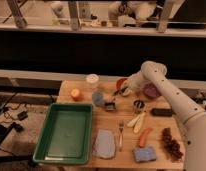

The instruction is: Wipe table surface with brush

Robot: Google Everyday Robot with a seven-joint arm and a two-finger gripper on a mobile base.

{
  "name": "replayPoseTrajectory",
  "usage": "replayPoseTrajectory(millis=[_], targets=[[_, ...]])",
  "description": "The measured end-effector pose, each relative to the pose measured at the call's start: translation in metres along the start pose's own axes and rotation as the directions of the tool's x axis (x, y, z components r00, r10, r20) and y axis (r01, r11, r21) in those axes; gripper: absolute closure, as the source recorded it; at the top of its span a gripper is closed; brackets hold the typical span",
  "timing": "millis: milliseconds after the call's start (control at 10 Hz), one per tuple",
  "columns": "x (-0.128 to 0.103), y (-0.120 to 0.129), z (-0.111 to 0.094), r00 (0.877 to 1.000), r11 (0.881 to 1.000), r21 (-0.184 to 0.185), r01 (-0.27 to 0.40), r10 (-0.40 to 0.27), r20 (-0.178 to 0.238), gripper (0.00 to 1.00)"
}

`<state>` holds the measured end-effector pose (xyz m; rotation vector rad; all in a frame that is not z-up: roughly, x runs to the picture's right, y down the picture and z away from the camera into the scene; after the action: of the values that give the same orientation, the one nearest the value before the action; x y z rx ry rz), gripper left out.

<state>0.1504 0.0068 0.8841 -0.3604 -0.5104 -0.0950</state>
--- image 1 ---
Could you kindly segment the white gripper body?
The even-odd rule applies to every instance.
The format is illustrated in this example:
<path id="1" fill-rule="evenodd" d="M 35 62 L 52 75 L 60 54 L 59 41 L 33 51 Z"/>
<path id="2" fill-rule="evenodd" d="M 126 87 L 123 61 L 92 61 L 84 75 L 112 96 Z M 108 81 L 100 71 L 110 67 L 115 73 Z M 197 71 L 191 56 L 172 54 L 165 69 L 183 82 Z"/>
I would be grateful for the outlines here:
<path id="1" fill-rule="evenodd" d="M 145 79 L 142 74 L 140 73 L 132 74 L 123 83 L 121 89 L 127 87 L 127 90 L 121 95 L 128 96 L 132 92 L 138 93 L 141 90 L 141 87 L 144 84 L 144 82 Z"/>

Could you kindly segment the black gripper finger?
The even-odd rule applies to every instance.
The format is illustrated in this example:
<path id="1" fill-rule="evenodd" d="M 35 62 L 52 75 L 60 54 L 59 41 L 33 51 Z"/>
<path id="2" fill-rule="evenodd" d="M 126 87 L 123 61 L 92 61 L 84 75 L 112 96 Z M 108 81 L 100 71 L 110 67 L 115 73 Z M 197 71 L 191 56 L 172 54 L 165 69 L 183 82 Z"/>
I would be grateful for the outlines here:
<path id="1" fill-rule="evenodd" d="M 116 91 L 114 91 L 114 93 L 112 94 L 112 96 L 116 96 L 118 94 L 121 94 L 121 89 L 118 89 Z"/>
<path id="2" fill-rule="evenodd" d="M 123 94 L 126 90 L 127 90 L 127 87 L 122 88 L 122 89 L 120 90 L 120 93 Z"/>

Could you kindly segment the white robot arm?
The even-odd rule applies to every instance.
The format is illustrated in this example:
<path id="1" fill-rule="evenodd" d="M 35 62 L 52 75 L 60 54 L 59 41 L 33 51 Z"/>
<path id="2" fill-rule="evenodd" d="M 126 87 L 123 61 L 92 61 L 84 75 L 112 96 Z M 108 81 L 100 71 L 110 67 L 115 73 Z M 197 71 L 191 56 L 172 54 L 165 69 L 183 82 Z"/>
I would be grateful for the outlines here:
<path id="1" fill-rule="evenodd" d="M 185 171 L 206 171 L 206 110 L 166 78 L 167 67 L 145 61 L 137 73 L 126 79 L 126 87 L 138 92 L 152 83 L 171 105 L 186 128 Z"/>

